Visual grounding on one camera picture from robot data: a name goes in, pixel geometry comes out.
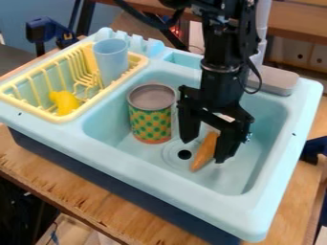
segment orange carrot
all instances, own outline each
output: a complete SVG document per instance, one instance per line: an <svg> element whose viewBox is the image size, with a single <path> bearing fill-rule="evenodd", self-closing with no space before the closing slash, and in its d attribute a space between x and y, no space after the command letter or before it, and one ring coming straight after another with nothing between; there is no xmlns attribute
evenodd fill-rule
<svg viewBox="0 0 327 245"><path fill-rule="evenodd" d="M200 148L196 153L194 162L190 166L190 170L192 172L200 169L213 158L213 154L216 148L217 138L218 138L218 133L214 131L211 131L207 134L205 140L200 145Z"/></svg>

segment blue sink base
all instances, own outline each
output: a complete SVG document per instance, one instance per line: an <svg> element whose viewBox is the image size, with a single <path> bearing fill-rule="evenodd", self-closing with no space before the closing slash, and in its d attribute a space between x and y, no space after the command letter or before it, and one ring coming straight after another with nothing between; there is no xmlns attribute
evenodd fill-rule
<svg viewBox="0 0 327 245"><path fill-rule="evenodd" d="M132 202L141 208L158 215L162 219L173 223L189 233L201 237L210 244L240 244L240 239L236 236L228 234L187 212L177 209L170 204L167 204L139 189L133 188L132 186L106 175L101 171L84 165L80 161L54 150L12 128L10 128L10 132L18 145L66 168L110 192L115 193L119 197Z"/></svg>

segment wall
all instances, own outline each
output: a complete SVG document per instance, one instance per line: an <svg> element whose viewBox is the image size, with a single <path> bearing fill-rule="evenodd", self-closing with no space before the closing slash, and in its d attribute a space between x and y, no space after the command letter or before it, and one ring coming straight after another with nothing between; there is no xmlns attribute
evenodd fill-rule
<svg viewBox="0 0 327 245"><path fill-rule="evenodd" d="M34 45L25 37L26 21L46 15L68 26L74 3L74 0L0 0L0 32L7 45L34 53ZM90 33L109 26L119 12L119 8L96 4ZM53 41L46 44L47 50L54 46Z"/></svg>

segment sink basin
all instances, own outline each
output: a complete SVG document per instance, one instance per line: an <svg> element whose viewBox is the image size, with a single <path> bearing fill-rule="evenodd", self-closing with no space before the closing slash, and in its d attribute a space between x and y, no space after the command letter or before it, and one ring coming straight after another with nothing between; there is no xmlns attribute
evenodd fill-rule
<svg viewBox="0 0 327 245"><path fill-rule="evenodd" d="M242 105L256 118L251 128L253 138L241 145L237 155L222 165L212 161L197 173L189 171L193 160L178 157L181 150L189 150L192 156L207 132L202 125L200 137L187 145L179 139L176 110L173 123L173 139L165 144L148 145L139 142L130 131L126 94L133 87L148 81L158 81L173 87L176 92L182 84L199 86L199 74L176 73L174 70L153 69L121 87L103 106L92 111L85 120L83 130L86 135L130 154L149 165L169 171L197 185L225 195L240 195L251 190L258 173L270 157L273 143L280 134L288 117L287 108L276 100L265 96L244 96Z"/></svg>
<svg viewBox="0 0 327 245"><path fill-rule="evenodd" d="M255 117L251 141L222 165L211 162L191 173L188 166L207 134L207 125L202 124L198 139L185 145L179 139L173 110L173 138L147 145L131 135L125 99L133 87L154 80L174 89L182 84L199 87L201 71L190 65L192 62L179 60L176 55L168 61L151 59L146 69L70 122L47 122L4 101L0 101L0 121L219 229L244 240L260 241L290 181L322 86L301 78L289 97L245 94L241 104ZM192 153L190 159L179 158L184 149Z"/></svg>

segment patterned cup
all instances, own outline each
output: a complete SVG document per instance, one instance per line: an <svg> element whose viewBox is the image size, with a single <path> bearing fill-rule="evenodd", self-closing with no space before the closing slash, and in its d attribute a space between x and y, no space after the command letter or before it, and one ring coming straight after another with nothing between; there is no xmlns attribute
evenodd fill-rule
<svg viewBox="0 0 327 245"><path fill-rule="evenodd" d="M131 128L143 143L160 144L171 139L171 105L175 91L161 83L146 83L127 96Z"/></svg>

